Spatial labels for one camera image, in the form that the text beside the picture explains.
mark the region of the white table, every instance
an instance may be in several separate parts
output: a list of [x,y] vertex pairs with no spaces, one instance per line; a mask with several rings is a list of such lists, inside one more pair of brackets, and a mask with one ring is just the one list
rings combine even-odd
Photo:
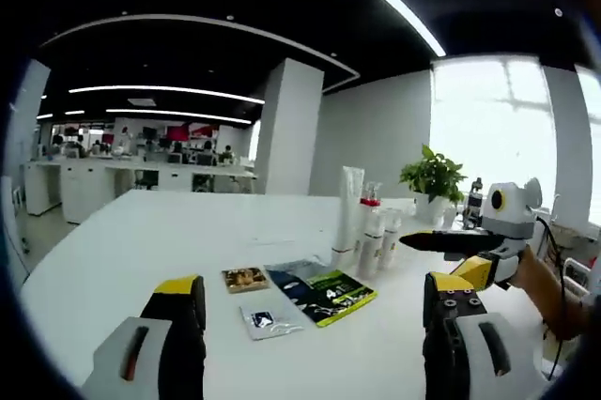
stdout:
[[[208,400],[424,398],[424,276],[456,264],[441,254],[403,247],[395,266],[368,283],[379,293],[374,301],[325,329],[298,311],[304,331],[265,341],[250,339],[238,306],[250,296],[284,295],[275,286],[225,289],[222,269],[311,254],[329,260],[337,209],[338,200],[325,197],[131,191],[41,261],[23,287],[23,305],[51,359],[79,386],[96,347],[142,312],[160,282],[198,273],[207,290]],[[406,232],[425,228],[403,224]],[[537,338],[540,316],[522,291],[494,286],[481,298]]]

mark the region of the white cabinet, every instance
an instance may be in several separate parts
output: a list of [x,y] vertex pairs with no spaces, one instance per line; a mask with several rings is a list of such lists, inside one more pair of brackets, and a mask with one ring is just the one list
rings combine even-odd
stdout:
[[159,170],[160,191],[192,191],[192,172],[180,168],[162,168]]
[[41,215],[60,203],[60,168],[55,165],[25,165],[27,212]]
[[115,171],[98,163],[64,163],[60,180],[67,222],[81,223],[115,199]]

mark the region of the bright window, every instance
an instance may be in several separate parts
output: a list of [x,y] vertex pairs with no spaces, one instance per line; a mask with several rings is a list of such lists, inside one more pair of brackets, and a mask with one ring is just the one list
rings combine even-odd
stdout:
[[529,57],[469,57],[434,66],[430,147],[456,163],[468,192],[482,178],[522,186],[538,177],[543,204],[555,194],[556,147],[547,82]]
[[577,67],[577,72],[589,114],[593,144],[593,190],[589,222],[601,225],[601,84],[594,71]]
[[261,120],[257,120],[253,125],[251,133],[251,147],[248,151],[248,159],[254,161],[256,159],[256,151],[259,145],[259,133],[261,132]]

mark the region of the floor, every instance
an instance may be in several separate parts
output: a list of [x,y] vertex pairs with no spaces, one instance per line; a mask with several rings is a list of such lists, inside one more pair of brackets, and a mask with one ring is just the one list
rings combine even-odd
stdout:
[[17,215],[17,225],[29,248],[29,253],[25,254],[25,263],[30,271],[77,226],[65,221],[60,206],[39,217],[27,214],[25,208],[22,208]]

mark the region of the black cable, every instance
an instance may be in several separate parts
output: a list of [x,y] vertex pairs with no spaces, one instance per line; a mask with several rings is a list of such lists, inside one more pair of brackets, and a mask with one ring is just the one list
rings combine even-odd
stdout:
[[[557,270],[560,272],[560,284],[562,285],[562,322],[565,327],[567,323],[566,310],[567,304],[565,299],[565,280],[563,279],[563,263],[562,263],[562,253],[557,247],[557,242],[555,242],[555,238],[553,237],[553,233],[551,233],[551,229],[549,228],[547,222],[545,222],[540,217],[536,217],[536,220],[543,224],[545,227],[548,237],[551,239],[551,244],[553,245],[553,250],[555,251],[554,263]],[[560,354],[562,353],[563,339],[560,339],[560,343],[557,347],[557,354],[555,355],[555,361],[553,362],[553,367],[551,368],[551,373],[548,375],[548,380],[550,381],[553,378],[553,374],[555,373],[555,368],[557,367],[557,362],[560,359]]]

